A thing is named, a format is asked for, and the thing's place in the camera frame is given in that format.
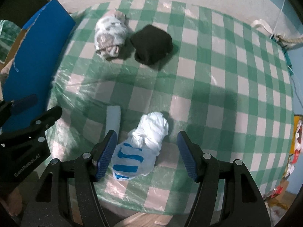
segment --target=blue stripe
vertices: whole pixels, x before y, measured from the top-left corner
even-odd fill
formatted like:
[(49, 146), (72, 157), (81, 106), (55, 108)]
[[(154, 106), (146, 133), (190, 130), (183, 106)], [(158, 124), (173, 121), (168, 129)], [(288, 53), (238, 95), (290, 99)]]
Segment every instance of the blue stripe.
[(134, 160), (138, 160), (141, 163), (143, 162), (143, 157), (140, 155), (135, 155), (135, 154), (124, 154), (122, 151), (122, 148), (120, 148), (120, 151), (118, 152), (117, 156), (121, 159), (121, 158), (127, 158), (127, 159), (134, 159)]
[(115, 173), (115, 177), (116, 177), (117, 179), (120, 179), (120, 178), (130, 179), (130, 177), (121, 176), (121, 175), (118, 175), (117, 173)]
[(123, 143), (123, 145), (125, 146), (125, 147), (131, 147), (132, 148), (132, 146), (129, 144), (129, 143)]
[(121, 171), (126, 173), (136, 173), (138, 170), (137, 166), (126, 166), (126, 165), (114, 165), (113, 169), (115, 171)]

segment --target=green checkered tablecloth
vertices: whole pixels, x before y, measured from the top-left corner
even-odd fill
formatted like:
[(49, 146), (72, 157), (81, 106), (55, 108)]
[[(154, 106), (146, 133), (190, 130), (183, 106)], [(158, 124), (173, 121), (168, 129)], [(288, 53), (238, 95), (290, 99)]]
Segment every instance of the green checkered tablecloth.
[(21, 29), (13, 22), (0, 20), (0, 63), (4, 63)]
[[(109, 9), (126, 14), (138, 31), (167, 31), (174, 49), (149, 68), (126, 43), (124, 60), (94, 52), (94, 26)], [(265, 35), (228, 15), (201, 6), (158, 0), (102, 3), (74, 14), (78, 25), (63, 50), (49, 106), (62, 118), (47, 137), (52, 156), (75, 159), (102, 141), (106, 107), (121, 106), (119, 140), (142, 114), (164, 113), (169, 134), (148, 176), (115, 181), (108, 169), (95, 183), (98, 197), (116, 206), (159, 214), (188, 213), (198, 185), (187, 175), (176, 146), (185, 130), (218, 160), (241, 159), (261, 193), (273, 189), (286, 165), (293, 128), (292, 90), (284, 55)], [(216, 209), (223, 197), (220, 182)]]

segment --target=rolled patterned cloth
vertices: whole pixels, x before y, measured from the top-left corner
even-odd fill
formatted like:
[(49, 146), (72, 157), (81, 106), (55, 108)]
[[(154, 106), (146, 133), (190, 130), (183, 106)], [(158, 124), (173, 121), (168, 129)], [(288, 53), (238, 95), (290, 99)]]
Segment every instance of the rolled patterned cloth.
[(119, 55), (128, 33), (124, 22), (125, 15), (116, 10), (108, 11), (97, 21), (94, 45), (97, 55), (101, 58), (107, 59)]

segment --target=black folded cloth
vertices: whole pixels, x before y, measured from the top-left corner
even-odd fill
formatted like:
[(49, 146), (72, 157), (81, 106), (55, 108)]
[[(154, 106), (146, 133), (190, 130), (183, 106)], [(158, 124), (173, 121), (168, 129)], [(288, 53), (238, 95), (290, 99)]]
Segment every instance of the black folded cloth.
[(173, 49), (172, 37), (152, 25), (133, 34), (130, 41), (136, 49), (135, 60), (145, 65), (156, 63)]

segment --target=crumpled white fabric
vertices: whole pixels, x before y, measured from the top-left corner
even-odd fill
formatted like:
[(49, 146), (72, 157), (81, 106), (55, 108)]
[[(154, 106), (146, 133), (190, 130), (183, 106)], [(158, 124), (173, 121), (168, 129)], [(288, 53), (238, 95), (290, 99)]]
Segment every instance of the crumpled white fabric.
[(128, 34), (125, 15), (116, 10), (108, 11), (96, 23), (94, 45), (101, 58), (118, 57)]
[(111, 160), (114, 178), (122, 181), (148, 175), (168, 130), (169, 125), (162, 113), (144, 114), (137, 129), (131, 130), (128, 138), (116, 146)]

